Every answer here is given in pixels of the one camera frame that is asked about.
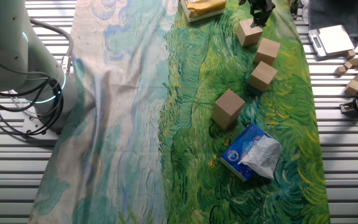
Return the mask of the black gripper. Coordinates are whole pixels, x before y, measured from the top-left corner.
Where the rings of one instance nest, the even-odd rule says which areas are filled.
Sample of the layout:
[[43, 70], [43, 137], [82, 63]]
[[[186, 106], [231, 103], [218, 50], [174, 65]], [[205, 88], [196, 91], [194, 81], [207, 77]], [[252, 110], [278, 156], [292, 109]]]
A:
[[266, 23], [275, 8], [272, 0], [239, 0], [238, 5], [246, 2], [250, 5], [250, 14], [253, 17], [252, 27], [265, 27]]

